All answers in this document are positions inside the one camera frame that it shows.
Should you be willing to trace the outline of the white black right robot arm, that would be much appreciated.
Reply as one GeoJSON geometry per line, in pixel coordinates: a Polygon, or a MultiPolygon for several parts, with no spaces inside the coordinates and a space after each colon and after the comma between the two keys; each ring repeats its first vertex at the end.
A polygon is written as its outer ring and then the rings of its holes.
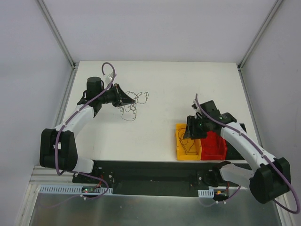
{"type": "Polygon", "coordinates": [[[206,138],[217,133],[247,162],[250,169],[222,161],[203,176],[206,185],[218,187],[227,181],[249,188],[253,197],[265,204],[292,190],[290,165],[285,158],[276,158],[255,143],[230,113],[221,114],[214,101],[200,104],[193,101],[194,116],[187,117],[184,139],[206,138]]]}

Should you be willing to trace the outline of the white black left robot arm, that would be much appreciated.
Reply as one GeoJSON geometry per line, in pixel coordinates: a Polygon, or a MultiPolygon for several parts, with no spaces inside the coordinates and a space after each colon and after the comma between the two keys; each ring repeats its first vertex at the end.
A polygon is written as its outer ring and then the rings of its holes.
{"type": "Polygon", "coordinates": [[[89,183],[99,179],[99,171],[94,168],[94,161],[78,155],[75,138],[84,126],[94,119],[103,104],[112,104],[118,108],[131,105],[130,98],[118,84],[108,83],[100,77],[87,79],[86,90],[67,120],[53,129],[44,129],[40,143],[40,165],[44,168],[83,173],[89,183]]]}

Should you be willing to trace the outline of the yellow plastic bin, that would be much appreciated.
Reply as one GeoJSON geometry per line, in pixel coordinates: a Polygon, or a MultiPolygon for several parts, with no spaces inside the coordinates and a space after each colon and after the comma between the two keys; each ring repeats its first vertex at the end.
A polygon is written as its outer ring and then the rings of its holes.
{"type": "Polygon", "coordinates": [[[183,139],[186,124],[176,124],[176,157],[178,161],[199,161],[201,160],[201,140],[183,139]]]}

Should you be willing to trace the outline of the red plastic bin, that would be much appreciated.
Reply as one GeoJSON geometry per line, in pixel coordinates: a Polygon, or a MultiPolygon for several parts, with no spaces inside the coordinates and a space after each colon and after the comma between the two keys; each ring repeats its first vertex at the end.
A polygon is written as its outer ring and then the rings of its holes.
{"type": "Polygon", "coordinates": [[[207,132],[207,137],[201,139],[201,160],[202,161],[223,161],[226,158],[227,145],[216,132],[207,132]]]}

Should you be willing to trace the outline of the black plastic bin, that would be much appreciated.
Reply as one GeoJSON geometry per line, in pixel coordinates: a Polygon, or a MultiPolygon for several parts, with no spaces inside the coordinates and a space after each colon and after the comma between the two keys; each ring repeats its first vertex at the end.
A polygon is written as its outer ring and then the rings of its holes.
{"type": "Polygon", "coordinates": [[[225,139],[226,142],[226,157],[225,160],[244,160],[243,156],[225,139]]]}

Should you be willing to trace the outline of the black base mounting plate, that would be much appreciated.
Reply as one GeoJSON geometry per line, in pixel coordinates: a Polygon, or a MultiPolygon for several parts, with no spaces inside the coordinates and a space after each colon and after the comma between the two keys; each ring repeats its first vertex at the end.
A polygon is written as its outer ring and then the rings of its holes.
{"type": "Polygon", "coordinates": [[[75,184],[97,184],[101,177],[104,188],[113,194],[197,197],[208,189],[203,176],[212,162],[95,161],[92,177],[74,176],[75,184]]]}

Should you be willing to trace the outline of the metal front panel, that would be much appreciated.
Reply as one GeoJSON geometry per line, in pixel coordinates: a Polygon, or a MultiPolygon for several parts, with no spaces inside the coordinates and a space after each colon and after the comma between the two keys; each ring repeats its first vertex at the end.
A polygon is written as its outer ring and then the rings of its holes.
{"type": "Polygon", "coordinates": [[[241,189],[214,204],[198,197],[105,195],[94,200],[38,194],[32,226],[279,226],[273,203],[258,203],[241,189]]]}

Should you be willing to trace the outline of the left aluminium frame post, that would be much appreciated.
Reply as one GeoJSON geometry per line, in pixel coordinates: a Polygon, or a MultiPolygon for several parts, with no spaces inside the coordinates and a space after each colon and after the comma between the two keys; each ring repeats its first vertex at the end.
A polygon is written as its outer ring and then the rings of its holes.
{"type": "Polygon", "coordinates": [[[65,41],[63,40],[63,37],[61,36],[58,27],[55,24],[55,21],[45,4],[44,0],[36,0],[36,4],[38,5],[42,15],[44,16],[58,46],[60,47],[62,53],[64,54],[66,60],[68,61],[69,65],[71,66],[72,69],[76,67],[76,62],[74,61],[73,57],[71,56],[67,45],[65,44],[65,41]]]}

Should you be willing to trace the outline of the aluminium frame post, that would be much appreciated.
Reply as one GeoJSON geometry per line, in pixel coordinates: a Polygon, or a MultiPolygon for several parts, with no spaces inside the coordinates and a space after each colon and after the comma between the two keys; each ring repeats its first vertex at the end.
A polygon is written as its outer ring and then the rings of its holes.
{"type": "Polygon", "coordinates": [[[264,35],[266,29],[268,28],[268,26],[270,25],[270,23],[272,22],[272,20],[276,16],[277,12],[279,11],[279,9],[281,8],[283,3],[284,3],[284,0],[276,0],[273,3],[271,9],[269,10],[267,16],[265,17],[263,23],[261,24],[259,30],[257,31],[257,33],[255,35],[255,37],[253,38],[253,40],[252,40],[250,46],[248,47],[246,53],[244,54],[241,61],[238,63],[238,70],[239,71],[241,71],[243,69],[243,67],[245,66],[247,60],[251,56],[251,54],[254,51],[255,47],[258,45],[260,39],[264,35]]]}
{"type": "Polygon", "coordinates": [[[76,62],[74,61],[73,57],[71,56],[67,45],[65,44],[65,41],[63,40],[63,37],[61,36],[58,27],[55,24],[55,21],[45,4],[44,0],[36,0],[36,4],[38,5],[42,15],[44,16],[58,46],[60,47],[62,53],[64,54],[66,60],[68,61],[69,65],[71,66],[72,69],[76,67],[76,62]]]}

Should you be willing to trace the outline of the right aluminium frame post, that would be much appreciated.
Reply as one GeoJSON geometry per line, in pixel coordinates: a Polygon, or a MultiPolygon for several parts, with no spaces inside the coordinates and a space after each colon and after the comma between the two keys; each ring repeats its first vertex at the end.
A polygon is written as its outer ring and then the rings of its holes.
{"type": "Polygon", "coordinates": [[[279,9],[281,8],[283,3],[284,3],[284,0],[276,0],[273,3],[271,9],[269,10],[267,16],[265,17],[263,23],[261,24],[259,30],[257,31],[257,33],[255,35],[255,37],[253,38],[253,40],[252,40],[250,46],[248,47],[246,53],[244,54],[241,61],[238,63],[238,70],[239,71],[241,71],[243,69],[243,67],[245,66],[247,60],[251,56],[251,54],[254,51],[255,47],[258,45],[260,39],[264,35],[266,29],[268,28],[268,26],[270,25],[270,23],[272,22],[272,20],[276,16],[277,12],[279,11],[279,9]]]}

